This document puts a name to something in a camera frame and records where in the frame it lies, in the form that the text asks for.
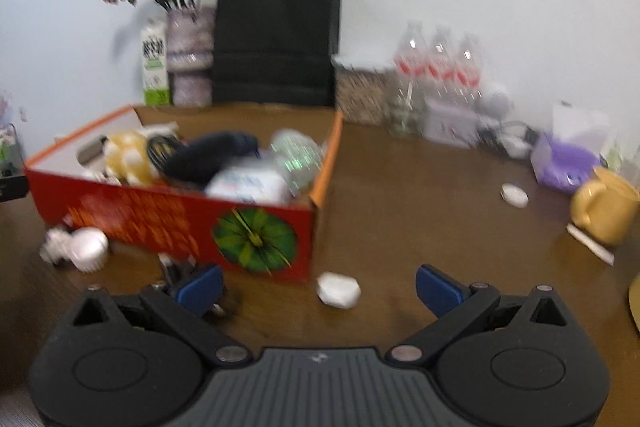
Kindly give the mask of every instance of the metal screw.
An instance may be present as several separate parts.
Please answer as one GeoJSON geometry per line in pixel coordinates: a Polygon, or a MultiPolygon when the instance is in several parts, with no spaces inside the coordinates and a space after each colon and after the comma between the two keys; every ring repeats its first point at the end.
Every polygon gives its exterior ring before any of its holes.
{"type": "Polygon", "coordinates": [[[154,282],[151,285],[151,288],[153,288],[154,290],[162,291],[162,290],[164,290],[166,288],[166,282],[164,282],[164,281],[154,282]]]}
{"type": "Polygon", "coordinates": [[[211,307],[211,311],[214,313],[216,317],[224,317],[226,315],[225,309],[219,304],[214,304],[211,307]]]}
{"type": "Polygon", "coordinates": [[[415,362],[422,357],[422,350],[417,346],[396,346],[391,350],[391,356],[398,362],[415,362]]]}
{"type": "Polygon", "coordinates": [[[222,362],[240,362],[249,355],[242,346],[225,346],[216,351],[216,357],[222,362]]]}

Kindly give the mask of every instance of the yellow plush toy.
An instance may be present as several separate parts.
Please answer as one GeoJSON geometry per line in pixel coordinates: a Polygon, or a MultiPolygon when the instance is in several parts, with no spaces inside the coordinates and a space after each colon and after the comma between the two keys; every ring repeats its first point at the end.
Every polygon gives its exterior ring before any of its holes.
{"type": "Polygon", "coordinates": [[[103,153],[107,176],[126,180],[134,187],[152,185],[160,179],[146,153],[146,137],[137,131],[112,134],[103,153]]]}

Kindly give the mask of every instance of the wooden table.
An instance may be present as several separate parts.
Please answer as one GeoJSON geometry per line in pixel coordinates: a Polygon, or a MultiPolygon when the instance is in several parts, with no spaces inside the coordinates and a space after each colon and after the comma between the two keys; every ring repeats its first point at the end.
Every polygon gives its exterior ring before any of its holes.
{"type": "MultiPolygon", "coordinates": [[[[485,280],[526,295],[554,286],[606,359],[609,400],[598,427],[638,425],[640,343],[626,289],[640,271],[640,227],[609,267],[565,231],[568,197],[538,187],[528,168],[479,151],[424,140],[402,141],[382,129],[347,124],[330,186],[314,274],[355,277],[362,297],[353,310],[319,302],[314,284],[276,283],[226,273],[242,294],[227,333],[262,346],[377,345],[381,351],[424,327],[433,315],[415,296],[415,269],[434,264],[463,283],[485,280]],[[510,207],[500,186],[514,182],[529,206],[510,207]]],[[[38,258],[44,226],[30,199],[0,206],[0,425],[39,425],[24,389],[38,346],[78,293],[100,283],[133,293],[158,279],[155,256],[118,246],[106,268],[86,275],[56,270],[38,258]]]]}

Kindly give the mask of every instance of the white small object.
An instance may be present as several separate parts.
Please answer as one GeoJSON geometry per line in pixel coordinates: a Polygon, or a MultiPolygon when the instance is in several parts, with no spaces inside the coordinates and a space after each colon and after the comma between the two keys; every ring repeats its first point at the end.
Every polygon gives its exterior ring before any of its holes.
{"type": "Polygon", "coordinates": [[[217,174],[205,188],[209,198],[239,203],[286,205],[291,192],[273,167],[233,167],[217,174]]]}
{"type": "Polygon", "coordinates": [[[527,193],[517,185],[505,183],[500,192],[502,199],[516,208],[524,208],[529,204],[527,193]]]}
{"type": "Polygon", "coordinates": [[[532,149],[530,143],[525,142],[522,138],[514,136],[513,134],[503,133],[498,135],[498,142],[500,142],[507,151],[509,158],[518,160],[526,158],[532,149]]]}
{"type": "Polygon", "coordinates": [[[104,267],[108,248],[109,240],[102,230],[86,227],[71,234],[68,258],[81,272],[94,272],[104,267]]]}
{"type": "Polygon", "coordinates": [[[47,232],[44,245],[40,248],[40,257],[47,264],[55,264],[62,259],[68,259],[70,243],[70,233],[62,229],[50,229],[47,232]]]}
{"type": "Polygon", "coordinates": [[[106,176],[98,171],[92,171],[91,169],[84,169],[80,174],[82,178],[85,180],[89,180],[92,182],[100,182],[104,183],[106,181],[106,176]]]}
{"type": "Polygon", "coordinates": [[[503,121],[513,108],[513,100],[505,86],[490,84],[482,87],[482,96],[478,98],[476,107],[480,114],[503,121]]]}
{"type": "Polygon", "coordinates": [[[178,123],[159,123],[155,125],[145,125],[137,130],[146,139],[153,138],[154,136],[176,136],[178,132],[178,123]]]}
{"type": "Polygon", "coordinates": [[[353,308],[360,298],[360,285],[353,277],[324,272],[318,277],[318,297],[333,308],[353,308]]]}
{"type": "Polygon", "coordinates": [[[585,245],[585,247],[591,250],[594,254],[596,254],[597,257],[602,259],[609,266],[613,266],[615,257],[609,250],[596,243],[591,237],[586,235],[582,230],[579,230],[571,223],[566,226],[566,231],[574,236],[578,241],[580,241],[580,243],[585,245]]]}

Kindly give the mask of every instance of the glass jar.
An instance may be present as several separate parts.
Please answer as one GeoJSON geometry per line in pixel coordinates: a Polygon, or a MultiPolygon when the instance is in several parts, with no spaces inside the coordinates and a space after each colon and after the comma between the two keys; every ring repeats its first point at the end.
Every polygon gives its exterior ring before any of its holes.
{"type": "Polygon", "coordinates": [[[211,105],[214,8],[169,12],[167,70],[173,74],[172,102],[179,107],[211,105]]]}
{"type": "Polygon", "coordinates": [[[425,85],[418,78],[391,76],[385,107],[385,127],[392,136],[408,138],[420,134],[425,111],[425,85]]]}

